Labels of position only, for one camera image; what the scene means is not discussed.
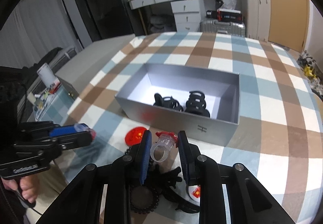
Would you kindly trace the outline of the person's left hand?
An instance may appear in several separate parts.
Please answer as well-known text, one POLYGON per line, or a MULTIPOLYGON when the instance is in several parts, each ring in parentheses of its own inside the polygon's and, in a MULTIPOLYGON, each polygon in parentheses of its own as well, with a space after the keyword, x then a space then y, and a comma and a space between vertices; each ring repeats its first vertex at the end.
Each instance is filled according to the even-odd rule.
POLYGON ((22 197, 30 203, 34 203, 39 193, 39 178, 37 175, 29 175, 20 179, 19 184, 15 180, 4 180, 1 178, 7 190, 17 191, 21 189, 22 197))

